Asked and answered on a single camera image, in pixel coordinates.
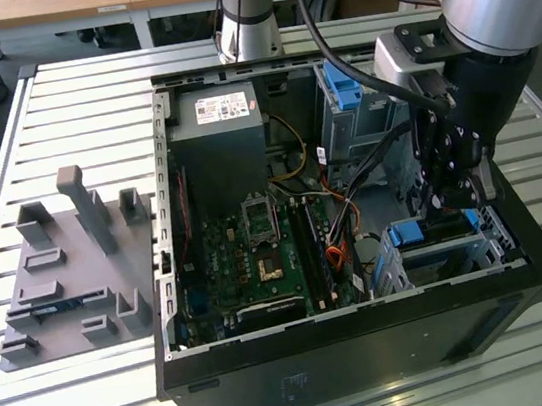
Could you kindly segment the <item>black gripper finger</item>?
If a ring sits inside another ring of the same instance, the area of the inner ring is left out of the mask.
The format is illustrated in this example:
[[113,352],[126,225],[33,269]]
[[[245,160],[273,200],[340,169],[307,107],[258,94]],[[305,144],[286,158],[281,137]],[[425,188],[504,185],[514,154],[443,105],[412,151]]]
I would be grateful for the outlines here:
[[460,126],[445,135],[441,188],[444,208],[469,209],[503,200],[505,191],[494,169],[495,142]]
[[443,159],[446,145],[443,144],[442,119],[430,110],[412,112],[412,147],[419,162],[422,192],[420,211],[427,217],[438,216],[438,195],[443,183]]

